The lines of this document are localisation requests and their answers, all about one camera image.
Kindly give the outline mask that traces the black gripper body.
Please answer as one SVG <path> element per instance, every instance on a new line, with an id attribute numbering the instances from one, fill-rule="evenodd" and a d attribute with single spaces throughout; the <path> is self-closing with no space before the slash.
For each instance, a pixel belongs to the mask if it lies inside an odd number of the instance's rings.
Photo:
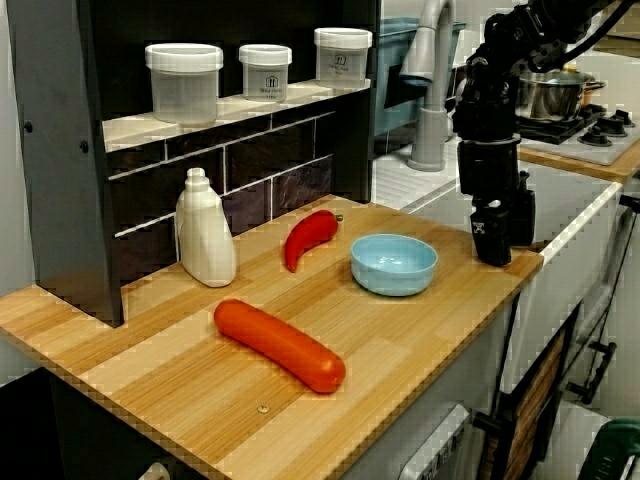
<path id="1" fill-rule="evenodd" d="M 461 193 L 493 201 L 513 194 L 519 185 L 520 137 L 481 142 L 462 140 L 457 147 Z"/>

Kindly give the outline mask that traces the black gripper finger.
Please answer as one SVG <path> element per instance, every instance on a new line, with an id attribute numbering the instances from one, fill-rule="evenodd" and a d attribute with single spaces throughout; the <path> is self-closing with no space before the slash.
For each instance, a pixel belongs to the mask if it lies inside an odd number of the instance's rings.
<path id="1" fill-rule="evenodd" d="M 509 242 L 510 211 L 498 200 L 472 199 L 471 231 L 478 259 L 492 266 L 511 262 Z"/>
<path id="2" fill-rule="evenodd" d="M 527 247 L 535 232 L 535 192 L 527 187 L 530 174 L 519 172 L 519 182 L 511 206 L 509 237 L 513 246 Z"/>

